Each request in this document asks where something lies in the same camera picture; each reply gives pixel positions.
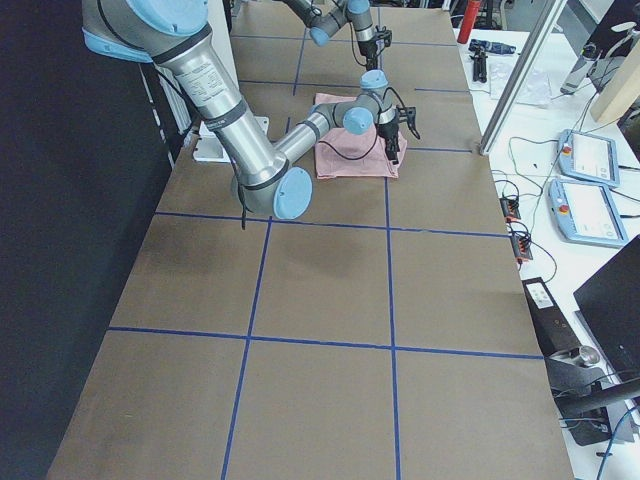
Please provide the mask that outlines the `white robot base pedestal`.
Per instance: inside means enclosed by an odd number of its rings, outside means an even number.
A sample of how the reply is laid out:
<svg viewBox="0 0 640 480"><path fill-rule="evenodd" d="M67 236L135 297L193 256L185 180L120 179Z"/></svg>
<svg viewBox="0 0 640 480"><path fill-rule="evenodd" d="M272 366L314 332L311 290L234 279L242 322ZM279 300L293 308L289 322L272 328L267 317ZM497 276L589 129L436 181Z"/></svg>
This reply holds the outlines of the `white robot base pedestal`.
<svg viewBox="0 0 640 480"><path fill-rule="evenodd" d="M233 160L243 170L256 172L273 157L273 146L251 112L226 124L202 120L199 135L195 154L199 161Z"/></svg>

